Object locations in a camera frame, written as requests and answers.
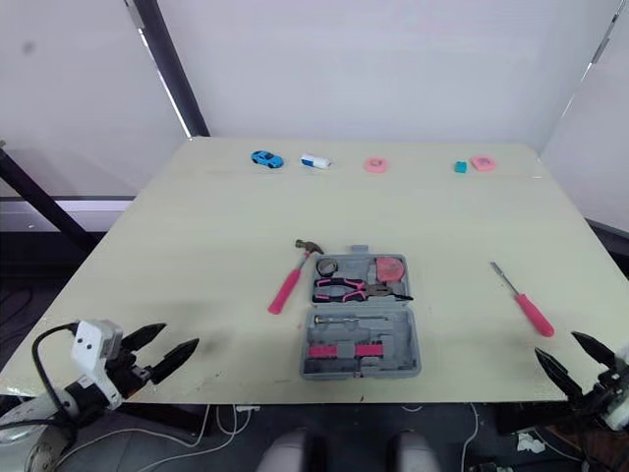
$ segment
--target pink tape roll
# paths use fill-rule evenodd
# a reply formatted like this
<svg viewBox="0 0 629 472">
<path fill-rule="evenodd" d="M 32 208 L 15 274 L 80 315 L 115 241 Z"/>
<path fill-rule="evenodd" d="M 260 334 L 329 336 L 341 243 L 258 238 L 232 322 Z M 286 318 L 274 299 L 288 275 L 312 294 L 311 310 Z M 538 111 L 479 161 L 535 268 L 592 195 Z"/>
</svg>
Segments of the pink tape roll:
<svg viewBox="0 0 629 472">
<path fill-rule="evenodd" d="M 381 157 L 370 157 L 365 161 L 365 169 L 368 172 L 382 173 L 386 171 L 386 159 Z"/>
</svg>

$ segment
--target pink screwdriver handle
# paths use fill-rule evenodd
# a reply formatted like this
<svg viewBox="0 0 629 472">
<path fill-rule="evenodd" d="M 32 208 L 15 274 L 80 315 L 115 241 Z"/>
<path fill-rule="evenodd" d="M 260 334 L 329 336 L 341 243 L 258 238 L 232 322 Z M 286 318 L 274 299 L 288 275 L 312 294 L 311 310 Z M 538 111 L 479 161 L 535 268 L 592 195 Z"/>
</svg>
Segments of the pink screwdriver handle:
<svg viewBox="0 0 629 472">
<path fill-rule="evenodd" d="M 273 300 L 268 306 L 269 313 L 272 313 L 273 315 L 279 315 L 280 313 L 282 313 L 284 304 L 286 303 L 286 300 L 288 300 L 288 297 L 291 295 L 291 292 L 293 291 L 293 288 L 295 288 L 295 285 L 297 285 L 301 273 L 302 272 L 298 268 L 295 268 L 291 273 L 288 274 L 288 277 L 286 277 L 286 280 L 284 280 L 284 283 L 280 287 L 279 292 L 277 292 L 275 300 Z"/>
<path fill-rule="evenodd" d="M 518 302 L 520 308 L 524 314 L 529 318 L 529 321 L 540 332 L 542 336 L 551 337 L 554 335 L 554 327 L 552 324 L 542 315 L 542 312 L 538 310 L 531 300 L 528 299 L 526 294 L 520 293 L 516 295 L 515 301 Z"/>
</svg>

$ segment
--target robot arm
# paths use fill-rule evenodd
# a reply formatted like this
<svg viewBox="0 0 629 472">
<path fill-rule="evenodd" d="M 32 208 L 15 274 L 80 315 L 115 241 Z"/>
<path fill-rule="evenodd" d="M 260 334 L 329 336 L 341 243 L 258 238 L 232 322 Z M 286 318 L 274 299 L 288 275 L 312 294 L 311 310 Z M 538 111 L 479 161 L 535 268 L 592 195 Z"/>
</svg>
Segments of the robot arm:
<svg viewBox="0 0 629 472">
<path fill-rule="evenodd" d="M 136 365 L 135 351 L 149 344 L 166 324 L 150 324 L 123 337 L 110 321 L 78 324 L 72 359 L 84 373 L 64 389 L 54 392 L 77 427 L 85 426 L 105 408 L 116 409 L 124 399 L 146 385 L 159 384 L 181 367 L 195 352 L 199 339 L 176 346 L 154 367 Z M 18 421 L 60 416 L 50 395 L 25 402 L 0 418 L 0 428 Z M 32 425 L 0 429 L 0 470 L 43 472 L 54 470 L 71 437 L 56 425 Z"/>
<path fill-rule="evenodd" d="M 602 422 L 613 431 L 629 431 L 629 348 L 615 354 L 587 334 L 573 331 L 572 335 L 590 357 L 607 367 L 592 390 L 584 394 L 559 361 L 536 348 L 542 368 L 566 394 L 577 419 Z"/>
</svg>

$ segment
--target white backdrop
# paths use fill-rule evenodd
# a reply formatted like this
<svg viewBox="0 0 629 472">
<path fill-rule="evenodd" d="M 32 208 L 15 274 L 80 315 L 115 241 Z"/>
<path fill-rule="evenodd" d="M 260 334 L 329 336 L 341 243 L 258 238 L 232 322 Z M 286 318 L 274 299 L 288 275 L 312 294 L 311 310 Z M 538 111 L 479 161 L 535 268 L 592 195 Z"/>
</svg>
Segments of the white backdrop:
<svg viewBox="0 0 629 472">
<path fill-rule="evenodd" d="M 53 196 L 132 196 L 185 136 L 122 0 L 6 0 L 0 139 Z"/>
<path fill-rule="evenodd" d="M 619 0 L 161 0 L 217 136 L 539 150 Z"/>
<path fill-rule="evenodd" d="M 581 212 L 629 232 L 629 9 L 579 87 L 543 160 Z"/>
</svg>

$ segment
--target blue toy car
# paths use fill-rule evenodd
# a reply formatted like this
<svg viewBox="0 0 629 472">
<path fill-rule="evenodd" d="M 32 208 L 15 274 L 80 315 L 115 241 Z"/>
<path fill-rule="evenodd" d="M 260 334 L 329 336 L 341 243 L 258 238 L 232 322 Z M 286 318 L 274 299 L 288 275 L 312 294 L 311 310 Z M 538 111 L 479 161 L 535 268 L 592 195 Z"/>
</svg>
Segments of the blue toy car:
<svg viewBox="0 0 629 472">
<path fill-rule="evenodd" d="M 256 164 L 265 165 L 269 169 L 277 169 L 284 165 L 284 159 L 268 150 L 255 150 L 252 152 L 252 161 Z"/>
</svg>

